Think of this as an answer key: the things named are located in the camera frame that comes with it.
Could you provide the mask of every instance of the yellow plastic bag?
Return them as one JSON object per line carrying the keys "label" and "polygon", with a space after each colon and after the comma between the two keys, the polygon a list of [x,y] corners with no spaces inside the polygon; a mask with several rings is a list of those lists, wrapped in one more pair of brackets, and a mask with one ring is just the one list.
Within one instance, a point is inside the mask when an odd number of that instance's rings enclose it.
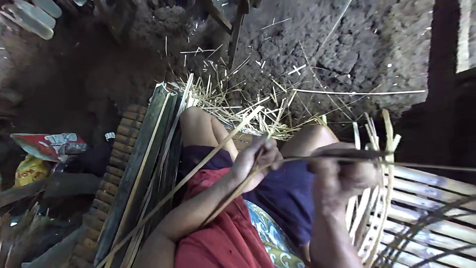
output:
{"label": "yellow plastic bag", "polygon": [[30,154],[25,157],[15,172],[15,186],[20,187],[48,176],[50,165]]}

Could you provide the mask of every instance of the red cloth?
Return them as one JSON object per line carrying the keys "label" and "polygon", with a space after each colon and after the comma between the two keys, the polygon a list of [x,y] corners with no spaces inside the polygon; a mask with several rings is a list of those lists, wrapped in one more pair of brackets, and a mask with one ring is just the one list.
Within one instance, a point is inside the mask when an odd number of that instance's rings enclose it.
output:
{"label": "red cloth", "polygon": [[[187,182],[185,200],[212,186],[230,168],[200,170]],[[240,196],[210,224],[182,239],[175,267],[274,267],[259,234],[251,224],[248,208]]]}

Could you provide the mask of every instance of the blue shorts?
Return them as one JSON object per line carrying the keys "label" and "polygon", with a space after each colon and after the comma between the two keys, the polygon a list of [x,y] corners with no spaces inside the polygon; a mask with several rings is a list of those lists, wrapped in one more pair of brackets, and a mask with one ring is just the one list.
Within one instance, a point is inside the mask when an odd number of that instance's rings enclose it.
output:
{"label": "blue shorts", "polygon": [[[214,147],[187,146],[182,152],[182,172],[188,174]],[[201,169],[231,167],[233,161],[225,150],[219,150]],[[285,234],[300,247],[311,238],[314,202],[312,183],[314,174],[307,170],[307,161],[285,162],[277,171],[271,171],[243,198],[266,211]]]}

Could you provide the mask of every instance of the patterned cloth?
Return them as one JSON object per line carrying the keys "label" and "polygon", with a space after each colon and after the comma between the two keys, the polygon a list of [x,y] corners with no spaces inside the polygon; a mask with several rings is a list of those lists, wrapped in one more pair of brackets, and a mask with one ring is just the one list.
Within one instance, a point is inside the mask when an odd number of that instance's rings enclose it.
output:
{"label": "patterned cloth", "polygon": [[260,207],[245,200],[251,217],[251,224],[259,233],[266,252],[275,267],[304,268],[305,265],[291,249],[289,238],[276,222]]}

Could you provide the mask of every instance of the hand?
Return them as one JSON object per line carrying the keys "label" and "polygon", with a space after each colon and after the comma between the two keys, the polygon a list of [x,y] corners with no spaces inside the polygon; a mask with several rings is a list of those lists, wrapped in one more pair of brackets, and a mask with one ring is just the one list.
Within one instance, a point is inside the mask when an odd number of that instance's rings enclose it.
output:
{"label": "hand", "polygon": [[[237,183],[241,183],[245,180],[255,163],[256,157],[259,152],[263,150],[261,156],[257,159],[258,166],[268,165],[272,162],[283,159],[283,156],[276,147],[276,141],[274,139],[266,139],[266,135],[255,139],[250,146],[241,151],[235,159],[235,163],[231,167],[231,175]],[[277,170],[281,166],[281,163],[275,163],[269,168],[262,170],[257,174],[243,189],[243,193],[253,190],[264,179],[264,177],[271,170]]]}
{"label": "hand", "polygon": [[[327,149],[355,149],[353,144],[335,143],[318,148],[319,156]],[[342,211],[352,196],[377,184],[380,172],[370,162],[342,163],[332,157],[309,161],[309,171],[316,174],[314,200],[320,212]]]}

